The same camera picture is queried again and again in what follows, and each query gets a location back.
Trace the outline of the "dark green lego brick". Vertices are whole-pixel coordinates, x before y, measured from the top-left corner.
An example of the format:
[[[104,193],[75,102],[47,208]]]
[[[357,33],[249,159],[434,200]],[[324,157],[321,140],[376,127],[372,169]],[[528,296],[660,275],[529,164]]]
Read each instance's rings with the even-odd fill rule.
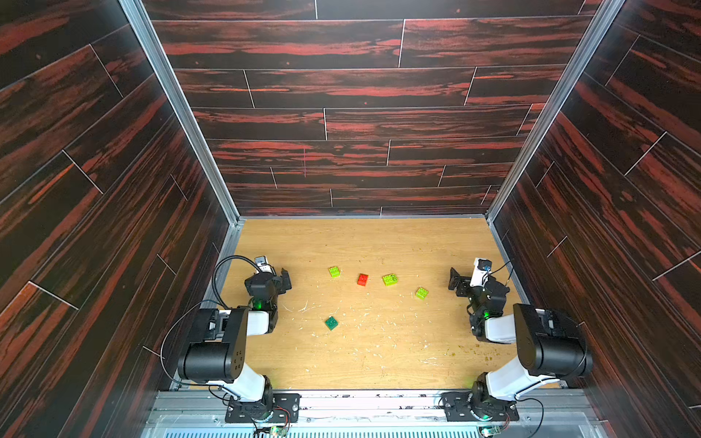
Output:
[[[335,330],[339,325],[339,322],[334,317],[328,317],[328,319],[324,321],[324,324],[329,330]]]

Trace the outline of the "red lego brick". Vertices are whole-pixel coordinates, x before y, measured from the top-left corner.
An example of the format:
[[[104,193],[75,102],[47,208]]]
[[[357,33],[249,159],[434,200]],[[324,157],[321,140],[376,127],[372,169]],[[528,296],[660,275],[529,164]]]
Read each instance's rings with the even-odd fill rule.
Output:
[[[365,274],[360,274],[359,277],[358,277],[358,280],[357,280],[357,284],[358,284],[359,286],[365,287],[365,286],[367,285],[368,278],[369,278],[369,277],[368,277],[367,275],[365,275]]]

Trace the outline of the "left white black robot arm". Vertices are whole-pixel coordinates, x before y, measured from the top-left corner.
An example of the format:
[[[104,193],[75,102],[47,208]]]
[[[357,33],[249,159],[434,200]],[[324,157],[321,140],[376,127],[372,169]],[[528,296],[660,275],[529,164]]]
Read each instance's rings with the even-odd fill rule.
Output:
[[[290,274],[261,271],[245,280],[249,304],[231,310],[197,312],[178,361],[180,377],[217,386],[229,395],[227,420],[245,415],[264,422],[274,412],[272,384],[246,364],[248,338],[273,332],[279,321],[279,297],[292,289]]]

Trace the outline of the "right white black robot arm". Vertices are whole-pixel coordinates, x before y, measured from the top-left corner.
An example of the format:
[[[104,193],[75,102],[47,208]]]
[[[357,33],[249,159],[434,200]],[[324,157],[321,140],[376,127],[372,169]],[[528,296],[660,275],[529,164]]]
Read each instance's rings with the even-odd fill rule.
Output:
[[[521,396],[591,373],[593,354],[578,324],[564,312],[529,304],[516,304],[507,314],[510,288],[495,279],[489,260],[478,258],[470,276],[452,268],[448,289],[468,299],[470,329],[478,341],[514,345],[517,357],[480,374],[469,392],[444,393],[447,420],[516,422]]]

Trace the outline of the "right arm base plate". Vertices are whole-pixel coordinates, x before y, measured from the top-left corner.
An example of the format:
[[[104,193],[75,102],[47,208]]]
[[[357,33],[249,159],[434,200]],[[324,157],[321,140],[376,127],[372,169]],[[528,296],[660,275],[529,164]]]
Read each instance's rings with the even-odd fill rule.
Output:
[[[443,392],[438,405],[449,422],[517,422],[516,403],[472,392]]]

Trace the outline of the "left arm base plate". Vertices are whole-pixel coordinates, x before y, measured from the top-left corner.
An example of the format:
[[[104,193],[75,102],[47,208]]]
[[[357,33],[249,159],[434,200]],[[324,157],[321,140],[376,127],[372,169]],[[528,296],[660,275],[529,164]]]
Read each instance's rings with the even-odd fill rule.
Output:
[[[297,423],[301,395],[290,392],[272,392],[260,401],[230,401],[226,408],[225,423]]]

